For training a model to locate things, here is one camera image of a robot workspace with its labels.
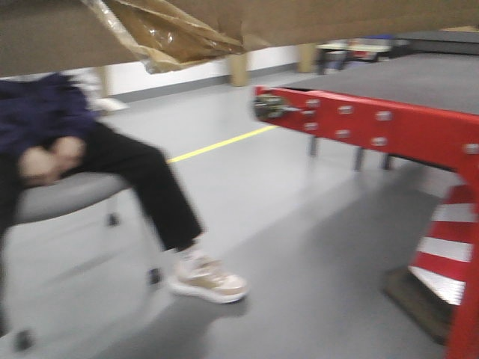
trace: sneaker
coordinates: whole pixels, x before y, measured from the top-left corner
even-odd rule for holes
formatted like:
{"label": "sneaker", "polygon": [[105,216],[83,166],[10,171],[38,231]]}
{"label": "sneaker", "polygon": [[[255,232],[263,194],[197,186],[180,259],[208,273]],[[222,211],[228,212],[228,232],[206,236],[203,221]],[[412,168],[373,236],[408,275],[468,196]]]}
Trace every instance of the sneaker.
{"label": "sneaker", "polygon": [[224,271],[219,260],[203,256],[197,261],[198,265],[191,271],[178,262],[168,279],[173,293],[193,295],[219,304],[233,303],[248,294],[246,281]]}

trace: leg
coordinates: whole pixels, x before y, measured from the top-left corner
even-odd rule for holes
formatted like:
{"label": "leg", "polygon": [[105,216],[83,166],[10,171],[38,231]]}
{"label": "leg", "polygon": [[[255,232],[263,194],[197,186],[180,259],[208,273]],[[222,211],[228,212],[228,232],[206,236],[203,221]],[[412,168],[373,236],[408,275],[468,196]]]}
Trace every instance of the leg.
{"label": "leg", "polygon": [[391,161],[392,161],[392,156],[389,153],[386,153],[382,157],[382,166],[381,166],[382,169],[386,171],[391,170]]}
{"label": "leg", "polygon": [[[479,234],[479,223],[471,231]],[[479,355],[479,246],[473,242],[472,258],[466,273],[466,288],[461,304],[454,313],[446,349],[446,359],[477,359]]]}
{"label": "leg", "polygon": [[354,162],[354,171],[361,170],[363,158],[364,158],[364,148],[358,147],[356,150],[356,160]]}
{"label": "leg", "polygon": [[193,245],[201,233],[200,224],[157,149],[99,124],[87,139],[84,164],[76,171],[120,174],[135,187],[165,248],[180,251],[175,274],[169,280],[176,293],[216,303],[238,301],[246,295],[248,288],[241,277],[222,271],[219,261]]}
{"label": "leg", "polygon": [[315,135],[311,136],[311,142],[309,144],[309,156],[317,156],[317,137]]}
{"label": "leg", "polygon": [[134,187],[165,249],[186,248],[201,233],[191,207],[161,152],[98,124],[78,171],[119,174]]}
{"label": "leg", "polygon": [[350,50],[346,50],[344,52],[344,57],[341,59],[341,61],[339,62],[339,65],[338,65],[338,70],[339,71],[342,71],[344,70],[344,68],[346,67],[346,65],[351,61],[351,59],[353,58],[353,52],[351,52]]}
{"label": "leg", "polygon": [[324,75],[327,63],[327,51],[325,49],[320,49],[317,58],[317,74]]}
{"label": "leg", "polygon": [[1,305],[6,275],[2,264],[5,232],[13,223],[18,197],[22,190],[23,185],[16,162],[0,155],[0,337],[7,332],[7,321]]}

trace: navy sweater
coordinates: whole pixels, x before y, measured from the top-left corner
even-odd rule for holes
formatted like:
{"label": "navy sweater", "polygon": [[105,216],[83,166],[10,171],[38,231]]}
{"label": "navy sweater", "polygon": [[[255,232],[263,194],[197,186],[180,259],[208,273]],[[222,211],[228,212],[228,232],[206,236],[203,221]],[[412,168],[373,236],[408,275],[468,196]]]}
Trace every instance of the navy sweater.
{"label": "navy sweater", "polygon": [[29,147],[64,136],[85,138],[94,127],[85,95],[68,76],[33,82],[0,80],[0,154],[18,158]]}

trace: wooden post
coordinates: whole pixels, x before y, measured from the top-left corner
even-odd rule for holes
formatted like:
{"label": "wooden post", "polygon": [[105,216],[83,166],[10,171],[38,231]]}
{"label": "wooden post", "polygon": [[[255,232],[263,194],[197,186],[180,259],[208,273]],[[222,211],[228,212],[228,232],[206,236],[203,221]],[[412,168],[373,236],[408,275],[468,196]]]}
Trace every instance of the wooden post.
{"label": "wooden post", "polygon": [[102,90],[100,96],[104,99],[110,95],[110,87],[108,76],[106,74],[107,69],[106,67],[96,67],[95,70],[97,71],[98,77],[100,78]]}
{"label": "wooden post", "polygon": [[229,55],[230,84],[232,86],[246,86],[249,83],[248,77],[248,54]]}
{"label": "wooden post", "polygon": [[297,46],[299,53],[298,72],[312,73],[316,61],[316,43],[304,43]]}

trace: clasped hands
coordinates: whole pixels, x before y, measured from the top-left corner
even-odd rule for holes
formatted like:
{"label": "clasped hands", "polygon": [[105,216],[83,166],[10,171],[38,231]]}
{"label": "clasped hands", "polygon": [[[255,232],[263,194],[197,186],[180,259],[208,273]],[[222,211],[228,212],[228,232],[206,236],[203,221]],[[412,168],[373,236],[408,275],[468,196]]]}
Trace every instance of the clasped hands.
{"label": "clasped hands", "polygon": [[27,186],[51,185],[62,174],[78,167],[85,154],[85,142],[67,136],[58,138],[46,150],[42,146],[27,149],[19,158],[19,174]]}

